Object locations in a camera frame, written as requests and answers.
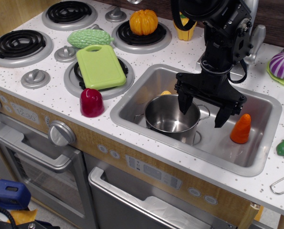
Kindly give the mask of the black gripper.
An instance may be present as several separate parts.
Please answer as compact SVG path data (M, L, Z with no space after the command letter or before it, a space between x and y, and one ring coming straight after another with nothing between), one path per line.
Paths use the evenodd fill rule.
M180 111L185 115L190 108L193 98L205 101L219 111L215 118L215 128L221 128L230 115L238 115L247 98L232 87L226 74L213 74L206 71L201 73L177 73L175 90L178 93Z

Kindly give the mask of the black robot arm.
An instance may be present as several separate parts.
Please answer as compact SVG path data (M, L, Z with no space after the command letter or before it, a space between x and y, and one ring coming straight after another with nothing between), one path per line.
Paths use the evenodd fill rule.
M175 90L179 109L186 114L193 99L219 107L215 127L221 128L232 115L240 114L247 98L232 87L241 83L231 78L233 66L250 54L251 10L242 0L173 0L171 12L176 27L188 31L201 21L204 24L206 49L200 73L178 73Z

